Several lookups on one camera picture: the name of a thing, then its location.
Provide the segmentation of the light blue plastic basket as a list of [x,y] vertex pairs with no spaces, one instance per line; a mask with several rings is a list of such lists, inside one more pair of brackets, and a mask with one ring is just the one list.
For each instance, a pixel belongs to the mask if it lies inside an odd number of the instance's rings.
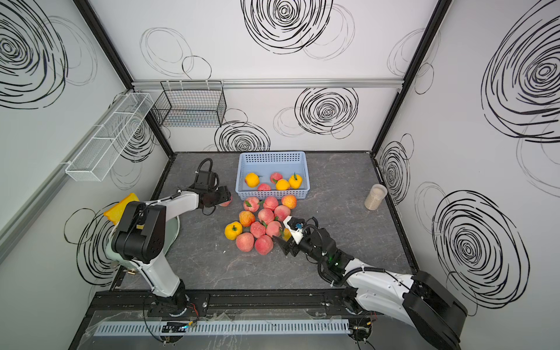
[[[259,191],[258,187],[251,188],[245,177],[254,173],[260,177],[260,183],[271,186],[271,191]],[[298,189],[276,190],[276,185],[270,181],[273,173],[280,173],[288,180],[293,174],[302,176],[302,184]],[[267,196],[275,196],[278,199],[285,195],[294,195],[297,199],[305,199],[311,189],[309,181],[309,169],[306,153],[302,151],[289,152],[264,152],[264,153],[242,153],[239,156],[239,164],[236,175],[236,193],[240,199],[257,197],[265,199]]]

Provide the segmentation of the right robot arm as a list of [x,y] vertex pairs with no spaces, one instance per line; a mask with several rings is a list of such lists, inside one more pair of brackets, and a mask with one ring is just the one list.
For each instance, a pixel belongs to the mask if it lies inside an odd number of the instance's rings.
[[348,311],[379,312],[411,325],[436,349],[459,349],[468,311],[435,277],[368,265],[338,249],[328,232],[314,225],[298,225],[290,233],[288,240],[274,241],[286,255],[302,252],[314,260],[319,277],[342,288]]

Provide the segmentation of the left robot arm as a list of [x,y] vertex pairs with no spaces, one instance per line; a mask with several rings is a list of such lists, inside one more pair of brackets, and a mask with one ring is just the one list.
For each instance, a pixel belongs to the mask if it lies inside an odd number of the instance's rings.
[[111,248],[140,272],[159,305],[171,316],[183,315],[190,306],[185,283],[173,272],[166,254],[166,223],[189,211],[212,208],[230,201],[217,173],[195,172],[194,183],[169,197],[155,201],[131,201],[112,238]]

